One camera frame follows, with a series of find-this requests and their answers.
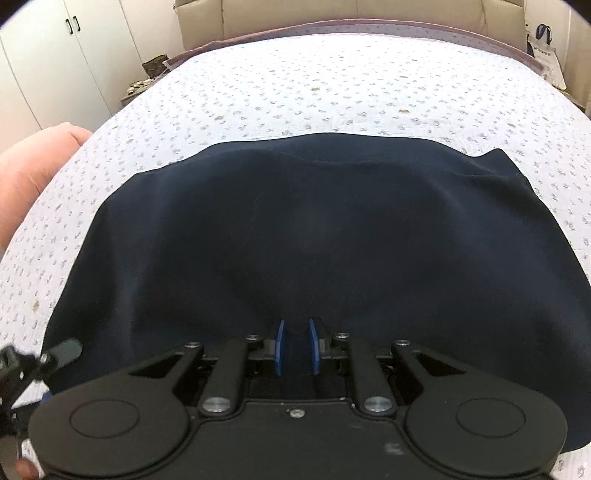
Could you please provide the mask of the black hoodie white stripes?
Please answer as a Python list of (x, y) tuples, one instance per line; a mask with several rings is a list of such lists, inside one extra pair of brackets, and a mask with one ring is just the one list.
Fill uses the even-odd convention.
[(82, 353), (58, 393), (190, 341), (318, 317), (409, 339), (539, 391), (567, 450), (590, 440), (590, 286), (501, 150), (317, 134), (211, 146), (131, 177), (98, 209), (46, 347)]

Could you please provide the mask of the pink folded blanket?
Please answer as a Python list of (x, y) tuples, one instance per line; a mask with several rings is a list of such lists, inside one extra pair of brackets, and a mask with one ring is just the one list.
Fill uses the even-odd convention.
[(69, 122), (38, 131), (1, 153), (1, 250), (27, 213), (92, 132)]

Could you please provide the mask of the left bedside table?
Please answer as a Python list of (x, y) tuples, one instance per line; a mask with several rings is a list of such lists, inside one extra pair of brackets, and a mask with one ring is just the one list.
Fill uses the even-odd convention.
[(126, 95), (120, 100), (121, 107), (124, 108), (131, 103), (139, 95), (147, 91), (153, 84), (157, 82), (157, 78), (148, 78), (133, 82), (128, 88)]

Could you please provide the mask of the bed with floral sheet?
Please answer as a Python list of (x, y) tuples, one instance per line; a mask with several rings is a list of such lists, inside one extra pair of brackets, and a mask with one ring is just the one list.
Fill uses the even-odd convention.
[(503, 151), (590, 280), (590, 123), (522, 63), (443, 41), (291, 36), (188, 59), (102, 125), (55, 176), (1, 264), (1, 341), (48, 348), (51, 315), (103, 202), (131, 177), (223, 143), (317, 134)]

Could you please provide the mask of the white wardrobe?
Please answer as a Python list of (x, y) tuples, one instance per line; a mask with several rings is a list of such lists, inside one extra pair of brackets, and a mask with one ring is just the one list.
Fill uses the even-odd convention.
[(1, 27), (1, 147), (69, 122), (97, 130), (159, 54), (182, 50), (171, 1), (29, 1)]

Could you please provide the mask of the brown patterned bag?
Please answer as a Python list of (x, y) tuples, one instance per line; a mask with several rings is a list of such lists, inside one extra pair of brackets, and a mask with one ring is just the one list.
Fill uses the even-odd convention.
[(155, 79), (168, 70), (168, 55), (160, 54), (141, 64), (145, 74)]

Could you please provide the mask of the beige padded headboard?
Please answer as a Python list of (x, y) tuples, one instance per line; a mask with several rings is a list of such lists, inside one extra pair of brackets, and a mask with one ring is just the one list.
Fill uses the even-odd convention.
[(200, 0), (174, 3), (185, 49), (213, 40), (329, 20), (397, 20), (453, 27), (526, 48), (522, 1)]

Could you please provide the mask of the white tote bag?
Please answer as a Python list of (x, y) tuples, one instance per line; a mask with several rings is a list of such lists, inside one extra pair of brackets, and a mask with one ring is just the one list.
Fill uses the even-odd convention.
[(542, 65), (542, 77), (548, 83), (561, 91), (566, 91), (566, 81), (552, 40), (551, 27), (539, 24), (534, 33), (527, 36), (527, 53)]

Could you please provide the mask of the beige curtain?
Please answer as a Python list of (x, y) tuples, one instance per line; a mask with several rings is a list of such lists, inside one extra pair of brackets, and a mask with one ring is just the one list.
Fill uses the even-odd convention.
[(590, 24), (573, 8), (569, 13), (568, 45), (563, 73), (568, 92), (583, 106), (586, 114), (590, 115)]

